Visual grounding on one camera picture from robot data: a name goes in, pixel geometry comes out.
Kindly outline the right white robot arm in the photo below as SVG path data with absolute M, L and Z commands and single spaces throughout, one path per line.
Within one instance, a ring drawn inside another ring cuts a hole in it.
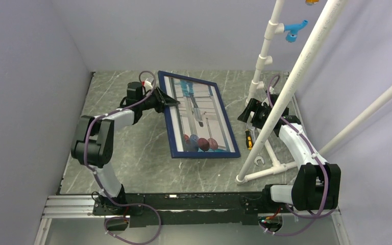
M 268 170 L 236 177 L 241 184 L 270 174 L 284 172 L 292 167 L 298 169 L 291 185 L 270 184 L 263 189 L 261 206 L 273 212 L 280 204 L 293 206 L 299 211 L 333 210 L 338 206 L 341 170 L 330 164 L 315 150 L 297 116 L 285 108 L 274 127 L 275 135 L 286 145 L 293 157 L 292 163 L 273 163 Z

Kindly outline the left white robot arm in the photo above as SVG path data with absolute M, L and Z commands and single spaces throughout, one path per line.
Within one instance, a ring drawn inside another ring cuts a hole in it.
M 163 113 L 167 107 L 177 105 L 179 101 L 160 88 L 152 86 L 146 89 L 144 82 L 131 82 L 117 109 L 100 116 L 80 117 L 70 154 L 92 172 L 100 187 L 100 199 L 107 199 L 106 208 L 111 213 L 120 214 L 127 205 L 125 188 L 110 162 L 115 132 L 136 124 L 145 110 Z

